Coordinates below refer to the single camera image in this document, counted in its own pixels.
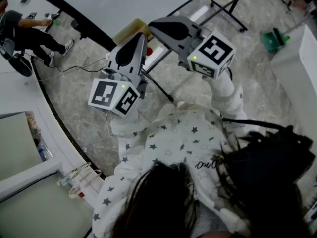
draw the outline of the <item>black t-shirt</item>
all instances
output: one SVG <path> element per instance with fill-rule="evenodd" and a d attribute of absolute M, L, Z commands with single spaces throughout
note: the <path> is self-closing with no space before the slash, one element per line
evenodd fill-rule
<path fill-rule="evenodd" d="M 14 10 L 9 10 L 2 16 L 4 19 L 3 36 L 13 39 L 14 35 L 19 34 L 21 27 L 18 27 L 18 23 L 21 17 L 22 14 Z"/>

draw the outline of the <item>light green surface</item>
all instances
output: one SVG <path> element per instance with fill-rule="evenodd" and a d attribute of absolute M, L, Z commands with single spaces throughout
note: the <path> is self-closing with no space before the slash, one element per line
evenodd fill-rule
<path fill-rule="evenodd" d="M 92 225 L 93 210 L 70 199 L 69 186 L 58 187 L 60 174 L 39 181 L 0 203 L 1 238 L 82 238 Z"/>
<path fill-rule="evenodd" d="M 0 180 L 41 162 L 25 114 L 0 119 Z"/>

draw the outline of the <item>white star print hoodie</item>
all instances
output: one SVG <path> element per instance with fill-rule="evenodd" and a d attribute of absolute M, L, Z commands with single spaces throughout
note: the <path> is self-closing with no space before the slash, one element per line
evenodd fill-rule
<path fill-rule="evenodd" d="M 149 124 L 133 109 L 128 117 L 116 118 L 111 130 L 118 136 L 121 163 L 105 179 L 93 216 L 94 237 L 107 237 L 118 217 L 130 186 L 155 160 L 165 164 L 186 162 L 195 186 L 195 197 L 213 210 L 229 231 L 247 234 L 244 220 L 218 197 L 219 177 L 211 158 L 221 145 L 226 152 L 236 145 L 236 137 L 255 126 L 223 123 L 220 113 L 230 119 L 247 119 L 243 93 L 234 87 L 226 73 L 218 81 L 207 80 L 212 90 L 212 107 L 183 104 L 165 105 L 158 118 Z"/>

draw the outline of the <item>black pants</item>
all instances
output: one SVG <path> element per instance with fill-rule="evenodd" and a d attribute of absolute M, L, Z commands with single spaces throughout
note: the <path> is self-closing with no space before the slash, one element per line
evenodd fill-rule
<path fill-rule="evenodd" d="M 52 51 L 58 51 L 61 54 L 65 52 L 65 46 L 59 44 L 51 35 L 44 33 L 35 28 L 24 28 L 16 33 L 14 39 L 16 50 L 29 49 L 48 65 L 51 61 L 49 55 L 40 47 L 44 45 Z"/>

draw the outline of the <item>green object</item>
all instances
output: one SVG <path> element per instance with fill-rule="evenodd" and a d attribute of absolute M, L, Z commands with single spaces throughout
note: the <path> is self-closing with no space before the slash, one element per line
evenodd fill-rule
<path fill-rule="evenodd" d="M 56 26 L 60 26 L 61 21 L 59 19 L 54 19 L 53 20 L 53 24 L 56 25 Z"/>
<path fill-rule="evenodd" d="M 260 34 L 260 37 L 266 50 L 273 53 L 277 52 L 290 39 L 288 35 L 283 35 L 278 28 L 273 28 L 273 32 Z"/>

